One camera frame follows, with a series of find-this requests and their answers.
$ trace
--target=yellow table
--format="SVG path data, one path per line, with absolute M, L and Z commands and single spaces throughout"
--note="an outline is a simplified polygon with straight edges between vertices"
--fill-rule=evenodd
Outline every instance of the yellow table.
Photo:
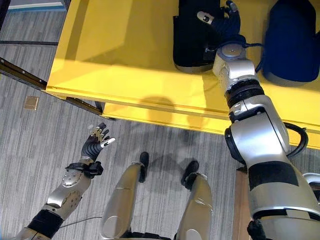
M 230 125 L 220 83 L 211 72 L 185 74 L 173 63 L 173 16 L 179 0 L 73 0 L 46 91 L 106 102 L 103 116 L 223 134 Z M 235 0 L 241 34 L 261 43 L 276 0 Z M 311 0 L 320 13 L 320 1 Z M 320 19 L 317 14 L 317 29 Z M 257 64 L 261 49 L 248 58 Z M 280 117 L 306 127 L 320 149 L 320 80 L 279 87 L 259 76 Z M 290 132 L 296 145 L 298 134 Z

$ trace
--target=robot leg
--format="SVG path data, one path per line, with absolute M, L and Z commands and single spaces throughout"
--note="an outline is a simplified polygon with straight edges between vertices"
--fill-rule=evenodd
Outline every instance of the robot leg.
M 100 223 L 101 239 L 118 239 L 130 231 L 137 185 L 144 181 L 146 167 L 142 162 L 133 162 L 121 176 Z
M 192 173 L 195 180 L 191 195 L 177 231 L 176 240 L 209 240 L 213 212 L 213 198 L 207 177 Z

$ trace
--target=robot finger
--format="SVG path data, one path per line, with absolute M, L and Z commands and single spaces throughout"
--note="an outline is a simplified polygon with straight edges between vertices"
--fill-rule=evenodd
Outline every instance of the robot finger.
M 209 13 L 204 12 L 204 11 L 198 11 L 198 13 L 196 14 L 196 17 L 206 23 L 211 25 L 211 23 L 213 22 L 213 20 L 215 19 L 213 16 L 211 16 Z
M 116 140 L 116 139 L 115 139 L 114 137 L 112 137 L 112 138 L 110 138 L 110 139 L 108 139 L 108 140 L 105 140 L 105 141 L 101 142 L 101 143 L 100 143 L 100 146 L 101 146 L 101 148 L 104 149 L 106 146 L 112 144 L 115 140 Z
M 233 1 L 226 1 L 225 4 L 229 7 L 232 13 L 238 12 L 238 7 Z

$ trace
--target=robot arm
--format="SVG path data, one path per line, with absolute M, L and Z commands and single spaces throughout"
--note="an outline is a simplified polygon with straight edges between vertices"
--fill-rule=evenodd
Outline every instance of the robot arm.
M 77 208 L 82 195 L 88 189 L 91 179 L 101 175 L 101 162 L 96 161 L 103 148 L 115 141 L 106 134 L 104 123 L 94 128 L 82 147 L 81 158 L 65 168 L 62 183 L 48 197 L 41 211 L 28 227 L 23 228 L 14 240 L 49 240 L 61 224 Z
M 227 4 L 233 6 L 231 14 L 238 16 L 234 3 Z M 205 12 L 198 18 L 213 28 L 218 23 Z M 226 143 L 232 157 L 248 169 L 254 220 L 249 234 L 253 239 L 319 239 L 320 206 L 306 179 L 287 158 L 287 129 L 260 86 L 244 44 L 232 40 L 222 44 L 216 50 L 213 73 L 220 80 L 232 122 L 225 131 Z

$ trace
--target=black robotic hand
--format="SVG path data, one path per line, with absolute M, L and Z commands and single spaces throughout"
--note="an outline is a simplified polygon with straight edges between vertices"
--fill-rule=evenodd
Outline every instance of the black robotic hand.
M 106 125 L 102 122 L 93 129 L 93 132 L 88 137 L 88 139 L 82 147 L 82 158 L 90 158 L 93 161 L 95 161 L 102 149 L 104 149 L 106 146 L 110 145 L 116 140 L 115 138 L 110 138 L 107 135 L 109 133 L 109 130 L 106 129 L 104 131 L 105 128 Z
M 219 36 L 219 42 L 221 44 L 227 41 L 237 40 L 241 26 L 237 5 L 230 0 L 226 1 L 226 5 L 227 7 L 223 7 L 223 9 L 227 16 L 223 18 L 213 17 L 204 11 L 197 13 L 197 18 L 210 25 L 212 30 Z

